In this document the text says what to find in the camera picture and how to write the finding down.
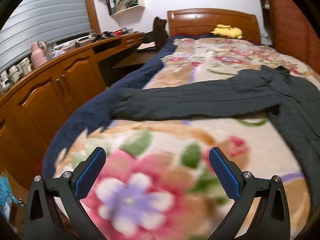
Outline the wooden desk cabinet unit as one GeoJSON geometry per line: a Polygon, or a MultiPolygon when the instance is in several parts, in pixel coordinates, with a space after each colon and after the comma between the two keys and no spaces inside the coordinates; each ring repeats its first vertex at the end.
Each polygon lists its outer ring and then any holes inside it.
{"type": "Polygon", "coordinates": [[[105,88],[98,63],[139,46],[143,33],[93,42],[33,70],[1,96],[1,171],[25,189],[60,127],[105,88]]]}

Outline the floral fleece blanket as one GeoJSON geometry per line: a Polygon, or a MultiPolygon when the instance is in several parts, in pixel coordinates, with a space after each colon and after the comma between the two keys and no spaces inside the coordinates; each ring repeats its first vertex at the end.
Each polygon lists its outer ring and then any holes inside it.
{"type": "MultiPolygon", "coordinates": [[[[283,66],[319,90],[319,77],[303,62],[267,46],[226,38],[176,38],[161,70],[146,90],[229,84],[244,77],[238,89],[283,66]]],[[[209,163],[218,147],[243,171],[269,179],[279,175],[290,211],[291,236],[307,223],[310,194],[300,162],[265,112],[225,118],[168,121],[114,120],[102,124],[106,107],[94,115],[95,131],[85,127],[69,149],[60,152],[55,176],[73,171],[97,147],[106,164],[88,196],[81,201],[108,239],[138,239],[151,232],[157,239],[204,239],[222,222],[233,201],[209,163]]]]}

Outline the yellow plush toy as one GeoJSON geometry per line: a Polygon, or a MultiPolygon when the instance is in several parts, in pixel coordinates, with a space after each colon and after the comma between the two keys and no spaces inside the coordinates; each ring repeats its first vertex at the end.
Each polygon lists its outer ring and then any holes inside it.
{"type": "Polygon", "coordinates": [[[233,39],[243,38],[242,30],[240,28],[231,27],[230,25],[218,24],[211,33],[224,38],[233,38],[233,39]]]}

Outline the wooden bed headboard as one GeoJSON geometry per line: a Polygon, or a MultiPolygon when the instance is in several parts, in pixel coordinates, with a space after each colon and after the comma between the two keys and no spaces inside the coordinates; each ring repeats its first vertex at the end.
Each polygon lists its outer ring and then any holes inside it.
{"type": "Polygon", "coordinates": [[[258,21],[253,14],[226,9],[193,8],[169,10],[167,20],[170,36],[197,36],[210,33],[218,24],[223,24],[241,29],[245,40],[261,44],[258,21]]]}

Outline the dark grey large jacket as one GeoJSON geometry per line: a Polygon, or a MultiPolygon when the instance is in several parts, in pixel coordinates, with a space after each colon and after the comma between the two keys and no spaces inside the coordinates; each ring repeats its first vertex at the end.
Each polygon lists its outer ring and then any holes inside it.
{"type": "Polygon", "coordinates": [[[226,80],[178,87],[121,87],[110,116],[133,121],[226,118],[265,112],[298,160],[311,207],[319,204],[319,90],[283,66],[244,69],[226,80]]]}

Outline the louvred wooden wardrobe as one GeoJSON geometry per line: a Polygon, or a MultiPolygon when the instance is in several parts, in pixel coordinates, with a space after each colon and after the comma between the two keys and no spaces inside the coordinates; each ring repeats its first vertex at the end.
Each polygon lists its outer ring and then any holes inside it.
{"type": "Polygon", "coordinates": [[[260,0],[273,47],[319,73],[319,37],[292,0],[260,0]]]}

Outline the dark brown chair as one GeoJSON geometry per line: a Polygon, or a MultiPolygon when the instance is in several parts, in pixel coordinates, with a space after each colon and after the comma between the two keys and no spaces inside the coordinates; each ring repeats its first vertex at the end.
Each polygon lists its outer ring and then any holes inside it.
{"type": "Polygon", "coordinates": [[[169,38],[166,31],[167,20],[158,16],[153,20],[153,30],[144,34],[143,43],[155,43],[155,50],[159,52],[167,43],[169,38]]]}

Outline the grey window blind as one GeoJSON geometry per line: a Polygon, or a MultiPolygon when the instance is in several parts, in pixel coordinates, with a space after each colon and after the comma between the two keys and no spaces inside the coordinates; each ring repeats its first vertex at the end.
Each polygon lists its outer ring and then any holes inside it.
{"type": "Polygon", "coordinates": [[[23,0],[1,29],[1,70],[29,55],[37,41],[55,43],[91,30],[85,0],[23,0]]]}

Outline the pink kettle jug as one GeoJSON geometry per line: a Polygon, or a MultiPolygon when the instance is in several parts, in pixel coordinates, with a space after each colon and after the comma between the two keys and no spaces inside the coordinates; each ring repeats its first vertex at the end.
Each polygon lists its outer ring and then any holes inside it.
{"type": "Polygon", "coordinates": [[[31,65],[34,69],[47,63],[46,50],[47,47],[44,42],[37,41],[31,45],[31,65]]]}

